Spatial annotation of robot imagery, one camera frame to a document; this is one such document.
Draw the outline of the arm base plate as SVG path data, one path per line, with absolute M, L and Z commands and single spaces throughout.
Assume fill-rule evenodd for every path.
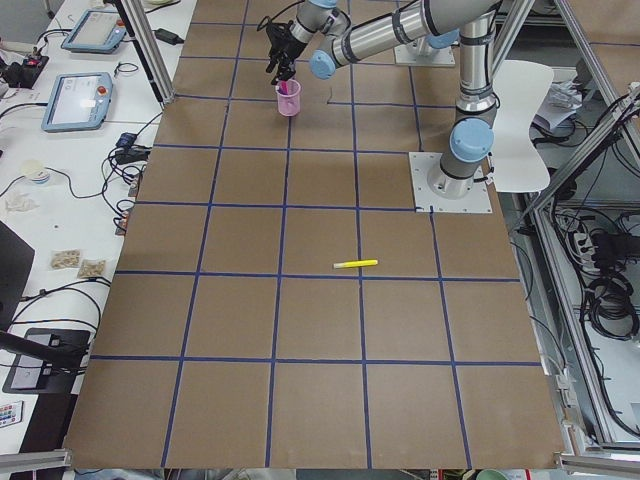
M 452 48 L 436 49 L 425 44 L 407 44 L 394 48 L 395 63 L 404 66 L 453 68 L 455 59 Z
M 458 180 L 442 170 L 439 152 L 409 152 L 414 209 L 424 213 L 491 214 L 488 187 L 476 182 L 480 167 L 471 178 Z

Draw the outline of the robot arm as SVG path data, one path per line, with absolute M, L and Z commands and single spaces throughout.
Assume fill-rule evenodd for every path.
M 432 190 L 462 195 L 494 143 L 498 98 L 493 89 L 493 50 L 497 1 L 412 1 L 355 25 L 334 1 L 301 1 L 296 16 L 277 23 L 266 16 L 259 26 L 271 43 L 267 70 L 276 82 L 294 77 L 295 62 L 315 34 L 324 40 L 309 65 L 320 79 L 342 66 L 391 50 L 399 65 L 460 69 L 456 119 L 449 144 L 429 174 Z

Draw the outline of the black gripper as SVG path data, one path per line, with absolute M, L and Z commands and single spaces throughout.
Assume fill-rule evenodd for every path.
M 272 84 L 286 82 L 295 76 L 295 60 L 306 48 L 304 42 L 294 37 L 293 25 L 293 22 L 270 22 L 266 25 L 266 33 L 271 42 L 266 72 L 275 74 Z

